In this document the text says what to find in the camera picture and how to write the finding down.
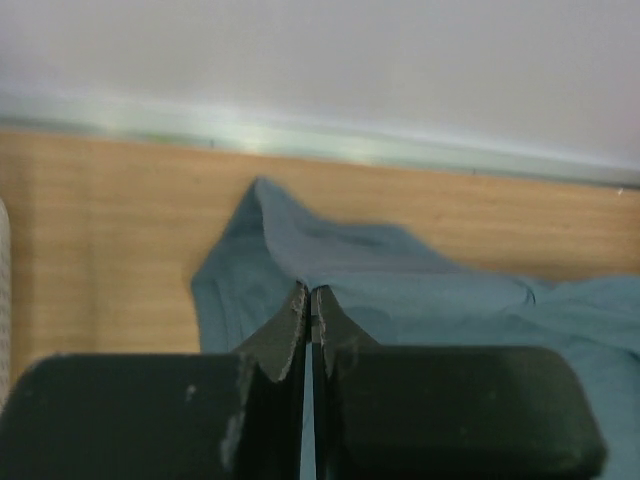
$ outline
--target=wood grain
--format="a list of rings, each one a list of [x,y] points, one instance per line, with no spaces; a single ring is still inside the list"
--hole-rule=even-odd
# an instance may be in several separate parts
[[[640,272],[637,192],[5,131],[13,378],[53,352],[196,351],[189,279],[256,175],[474,266]]]

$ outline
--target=blue cloth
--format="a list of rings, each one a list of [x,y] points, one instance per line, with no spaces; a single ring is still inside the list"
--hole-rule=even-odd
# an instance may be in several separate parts
[[[340,225],[258,179],[192,282],[203,352],[227,352],[280,307],[293,282],[330,285],[383,344],[539,345],[582,381],[609,447],[602,478],[640,472],[640,277],[553,284],[466,268],[393,225]],[[315,478],[311,375],[303,480]]]

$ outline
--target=garment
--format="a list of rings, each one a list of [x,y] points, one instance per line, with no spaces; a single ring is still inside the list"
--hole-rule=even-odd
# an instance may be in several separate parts
[[[342,225],[260,178],[192,282],[203,352],[227,352],[280,307],[293,283],[330,285],[382,344],[539,345],[580,378],[609,448],[602,478],[640,472],[640,277],[553,284],[467,268],[393,225]],[[303,480],[315,478],[311,375]]]

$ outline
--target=white baseboard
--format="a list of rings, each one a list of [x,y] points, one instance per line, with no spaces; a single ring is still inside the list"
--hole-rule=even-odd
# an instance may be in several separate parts
[[[640,186],[640,167],[601,166],[523,152],[441,145],[268,119],[245,120],[229,112],[136,102],[33,97],[0,90],[0,125],[371,165]]]

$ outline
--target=white textured object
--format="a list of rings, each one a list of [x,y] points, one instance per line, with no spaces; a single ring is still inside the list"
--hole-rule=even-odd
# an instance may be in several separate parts
[[[0,409],[9,394],[11,346],[11,253],[9,216],[0,200]]]

